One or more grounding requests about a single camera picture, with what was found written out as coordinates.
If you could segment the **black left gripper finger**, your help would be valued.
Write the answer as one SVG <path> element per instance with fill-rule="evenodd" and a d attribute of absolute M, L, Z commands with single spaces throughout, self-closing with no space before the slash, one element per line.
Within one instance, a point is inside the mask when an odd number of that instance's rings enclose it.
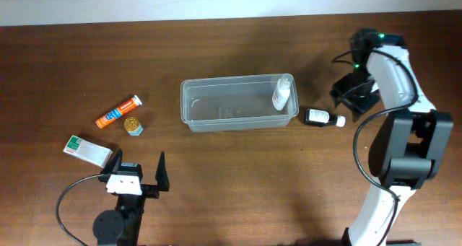
<path fill-rule="evenodd" d="M 162 151 L 157 165 L 155 174 L 158 191 L 168 192 L 170 190 L 170 181 L 166 170 L 165 153 Z"/>
<path fill-rule="evenodd" d="M 118 168 L 121 166 L 123 152 L 121 149 L 118 149 L 117 152 L 111 156 L 110 160 L 101 170 L 100 174 L 109 175 L 118 171 Z"/>

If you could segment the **white green medicine box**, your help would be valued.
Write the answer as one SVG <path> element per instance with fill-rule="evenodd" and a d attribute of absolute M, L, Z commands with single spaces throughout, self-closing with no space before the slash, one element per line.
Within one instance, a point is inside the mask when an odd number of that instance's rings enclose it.
<path fill-rule="evenodd" d="M 113 153 L 108 148 L 85 141 L 78 136 L 71 136 L 63 152 L 101 168 L 105 166 Z"/>

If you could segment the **dark brown syrup bottle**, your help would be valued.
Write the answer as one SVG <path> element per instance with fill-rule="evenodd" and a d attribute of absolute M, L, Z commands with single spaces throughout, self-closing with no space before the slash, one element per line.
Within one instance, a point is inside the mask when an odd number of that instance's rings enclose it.
<path fill-rule="evenodd" d="M 336 126 L 344 127 L 346 123 L 346 118 L 342 115 L 330 114 L 325 110 L 318 109 L 307 109 L 305 113 L 304 124 L 308 126 Z"/>

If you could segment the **white calamine lotion bottle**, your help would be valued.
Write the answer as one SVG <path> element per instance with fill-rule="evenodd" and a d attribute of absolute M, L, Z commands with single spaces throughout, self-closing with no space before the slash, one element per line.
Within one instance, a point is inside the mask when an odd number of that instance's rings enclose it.
<path fill-rule="evenodd" d="M 272 96 L 272 103 L 276 110 L 282 111 L 289 99 L 292 85 L 292 77 L 284 74 L 276 83 Z"/>

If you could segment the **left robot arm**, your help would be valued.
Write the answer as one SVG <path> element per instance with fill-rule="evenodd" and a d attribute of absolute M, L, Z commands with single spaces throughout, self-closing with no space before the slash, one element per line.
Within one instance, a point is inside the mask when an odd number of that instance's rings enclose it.
<path fill-rule="evenodd" d="M 145 200 L 158 199 L 170 189 L 164 153 L 157 164 L 155 184 L 143 184 L 141 165 L 122 162 L 122 156 L 119 149 L 98 178 L 109 194 L 118 197 L 113 210 L 103 211 L 94 220 L 92 231 L 98 245 L 136 245 Z"/>

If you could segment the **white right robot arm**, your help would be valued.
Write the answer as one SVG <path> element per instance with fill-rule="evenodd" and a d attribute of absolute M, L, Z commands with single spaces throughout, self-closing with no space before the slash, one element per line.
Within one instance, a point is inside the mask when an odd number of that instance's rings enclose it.
<path fill-rule="evenodd" d="M 426 98 L 402 36 L 365 28 L 349 43 L 353 70 L 333 84 L 334 104 L 349 108 L 355 120 L 377 102 L 384 109 L 354 134 L 354 161 L 370 189 L 341 243 L 385 245 L 404 204 L 438 173 L 453 119 Z"/>

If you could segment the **clear plastic container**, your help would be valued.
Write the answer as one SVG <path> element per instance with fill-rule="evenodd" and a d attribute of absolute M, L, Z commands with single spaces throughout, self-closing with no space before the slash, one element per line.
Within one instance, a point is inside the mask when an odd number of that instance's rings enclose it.
<path fill-rule="evenodd" d="M 272 97 L 282 78 L 289 81 L 289 97 L 277 110 Z M 180 113 L 193 132 L 286 126 L 299 113 L 295 79 L 291 74 L 188 79 L 180 86 Z"/>

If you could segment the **gold lid balm jar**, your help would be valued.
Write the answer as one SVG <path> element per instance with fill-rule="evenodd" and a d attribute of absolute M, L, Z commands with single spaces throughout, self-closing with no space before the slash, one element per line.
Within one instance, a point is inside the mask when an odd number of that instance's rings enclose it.
<path fill-rule="evenodd" d="M 125 119 L 123 126 L 130 136 L 139 136 L 143 131 L 141 123 L 134 117 Z"/>

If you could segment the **orange vitamin tablet tube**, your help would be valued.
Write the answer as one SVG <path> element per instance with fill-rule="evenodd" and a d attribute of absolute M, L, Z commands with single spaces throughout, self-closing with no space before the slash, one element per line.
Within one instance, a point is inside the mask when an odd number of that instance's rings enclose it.
<path fill-rule="evenodd" d="M 137 95 L 134 95 L 132 98 L 114 108 L 109 113 L 106 113 L 104 116 L 98 118 L 95 123 L 98 128 L 102 129 L 140 105 L 142 105 L 142 101 Z"/>

